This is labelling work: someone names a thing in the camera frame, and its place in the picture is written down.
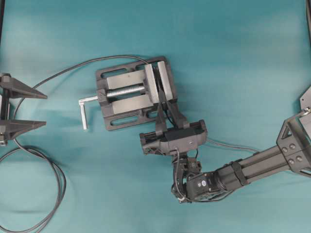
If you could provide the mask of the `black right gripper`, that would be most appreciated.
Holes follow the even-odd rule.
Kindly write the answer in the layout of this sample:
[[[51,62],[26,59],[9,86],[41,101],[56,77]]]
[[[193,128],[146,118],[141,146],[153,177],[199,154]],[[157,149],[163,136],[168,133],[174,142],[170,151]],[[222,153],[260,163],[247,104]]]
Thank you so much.
[[[155,121],[155,132],[141,133],[142,151],[147,154],[174,155],[196,150],[207,141],[207,128],[204,120],[189,123],[179,111],[176,101],[167,100],[162,89],[158,91],[159,104]],[[166,118],[173,128],[167,130]]]

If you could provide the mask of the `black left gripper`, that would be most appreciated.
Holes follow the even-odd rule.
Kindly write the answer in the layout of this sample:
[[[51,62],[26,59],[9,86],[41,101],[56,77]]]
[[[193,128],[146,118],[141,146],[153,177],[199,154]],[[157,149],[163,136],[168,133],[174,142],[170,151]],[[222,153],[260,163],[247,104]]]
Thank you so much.
[[[47,99],[47,96],[25,83],[13,78],[9,73],[0,74],[1,94],[0,105],[0,145],[6,146],[9,139],[15,139],[21,134],[45,126],[45,121],[9,120],[10,103],[9,98],[33,98]]]

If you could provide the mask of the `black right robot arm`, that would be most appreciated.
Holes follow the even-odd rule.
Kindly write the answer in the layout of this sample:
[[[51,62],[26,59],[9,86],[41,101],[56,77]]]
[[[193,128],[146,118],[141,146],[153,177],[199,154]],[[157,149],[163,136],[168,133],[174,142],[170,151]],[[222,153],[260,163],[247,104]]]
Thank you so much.
[[[188,157],[207,140],[203,120],[188,128],[169,128],[162,135],[155,132],[140,134],[144,154],[172,156],[172,194],[180,203],[217,202],[235,190],[275,173],[290,170],[296,174],[311,175],[311,90],[300,98],[301,111],[284,121],[276,146],[252,156],[239,159],[223,167],[202,172],[196,157]]]

